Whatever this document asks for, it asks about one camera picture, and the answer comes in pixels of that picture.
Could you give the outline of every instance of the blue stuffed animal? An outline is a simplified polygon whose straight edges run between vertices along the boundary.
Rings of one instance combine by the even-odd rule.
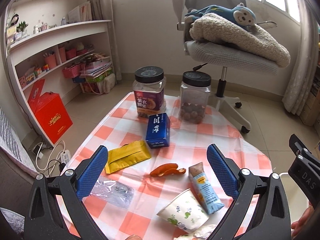
[[[187,18],[185,22],[194,22],[196,19],[201,18],[207,13],[215,13],[245,30],[246,26],[254,25],[256,22],[256,16],[253,11],[247,7],[244,7],[243,3],[234,7],[233,9],[228,9],[218,5],[210,5],[201,10],[192,10],[186,14]]]

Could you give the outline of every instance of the glass jar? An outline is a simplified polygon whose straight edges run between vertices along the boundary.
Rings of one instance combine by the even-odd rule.
[[[180,92],[180,117],[192,123],[201,123],[211,92],[211,76],[199,71],[183,73]]]
[[[164,87],[166,78],[162,68],[143,67],[134,73],[133,91],[136,99],[138,116],[148,118],[153,114],[164,113]]]

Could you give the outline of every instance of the hand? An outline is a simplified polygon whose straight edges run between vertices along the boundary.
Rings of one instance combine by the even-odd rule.
[[[293,222],[291,224],[291,229],[293,229],[293,231],[291,232],[291,237],[295,237],[301,231],[303,226],[307,223],[308,219],[312,216],[313,212],[313,207],[308,207],[306,211],[303,213],[302,217],[299,219],[299,221]]]
[[[132,235],[132,236],[129,236],[128,238],[126,238],[126,240],[142,240],[142,238],[137,235]]]

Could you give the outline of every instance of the white paper cup with green leaves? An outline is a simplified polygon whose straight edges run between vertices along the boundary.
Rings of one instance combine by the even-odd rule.
[[[193,233],[209,219],[190,189],[177,195],[157,215],[187,233]]]

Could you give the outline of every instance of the yellow wrapper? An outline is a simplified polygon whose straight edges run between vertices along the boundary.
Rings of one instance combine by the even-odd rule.
[[[110,174],[150,158],[145,141],[134,141],[109,151],[108,162],[104,169],[106,174]]]

